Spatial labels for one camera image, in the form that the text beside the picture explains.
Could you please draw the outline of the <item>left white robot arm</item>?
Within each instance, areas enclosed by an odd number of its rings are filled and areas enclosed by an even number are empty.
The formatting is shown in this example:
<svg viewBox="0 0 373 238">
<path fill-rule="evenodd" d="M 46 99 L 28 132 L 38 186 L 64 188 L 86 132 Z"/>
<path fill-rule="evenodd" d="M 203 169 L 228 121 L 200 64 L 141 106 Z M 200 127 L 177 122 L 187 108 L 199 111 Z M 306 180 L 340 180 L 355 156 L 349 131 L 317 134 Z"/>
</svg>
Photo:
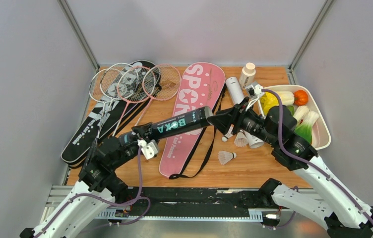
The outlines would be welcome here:
<svg viewBox="0 0 373 238">
<path fill-rule="evenodd" d="M 52 214 L 34 228 L 25 228 L 21 238 L 73 238 L 100 212 L 108 207 L 126 208 L 143 200 L 142 185 L 137 195 L 127 200 L 127 185 L 115 170 L 129 160 L 141 156 L 151 159 L 158 154 L 158 142 L 170 137 L 165 124 L 147 123 L 134 126 L 119 137 L 109 137 L 91 153 L 79 174 L 78 182 Z"/>
</svg>

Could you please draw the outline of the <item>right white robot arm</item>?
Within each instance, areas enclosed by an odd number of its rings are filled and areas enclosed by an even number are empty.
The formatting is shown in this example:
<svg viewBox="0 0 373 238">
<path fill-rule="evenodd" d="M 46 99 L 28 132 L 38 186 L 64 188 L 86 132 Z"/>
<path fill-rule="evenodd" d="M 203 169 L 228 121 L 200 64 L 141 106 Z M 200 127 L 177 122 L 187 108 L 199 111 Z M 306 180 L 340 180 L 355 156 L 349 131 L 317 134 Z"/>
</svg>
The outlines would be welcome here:
<svg viewBox="0 0 373 238">
<path fill-rule="evenodd" d="M 260 203 L 292 209 L 323 227 L 332 238 L 370 238 L 373 236 L 373 206 L 355 196 L 327 167 L 316 149 L 294 128 L 296 119 L 279 104 L 265 117 L 257 115 L 252 103 L 243 99 L 230 109 L 217 112 L 208 121 L 220 132 L 244 130 L 272 147 L 278 163 L 292 171 L 320 196 L 315 200 L 269 179 L 261 186 Z"/>
</svg>

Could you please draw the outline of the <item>black shuttlecock tube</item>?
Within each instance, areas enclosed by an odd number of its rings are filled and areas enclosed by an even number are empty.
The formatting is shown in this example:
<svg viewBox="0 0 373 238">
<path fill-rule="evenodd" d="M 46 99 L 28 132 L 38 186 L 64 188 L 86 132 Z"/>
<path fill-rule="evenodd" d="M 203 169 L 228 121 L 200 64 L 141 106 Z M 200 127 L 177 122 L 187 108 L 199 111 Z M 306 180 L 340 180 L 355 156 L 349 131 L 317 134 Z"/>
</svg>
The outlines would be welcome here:
<svg viewBox="0 0 373 238">
<path fill-rule="evenodd" d="M 212 115 L 212 109 L 205 106 L 153 124 L 157 124 L 163 139 L 210 126 L 207 118 Z"/>
</svg>

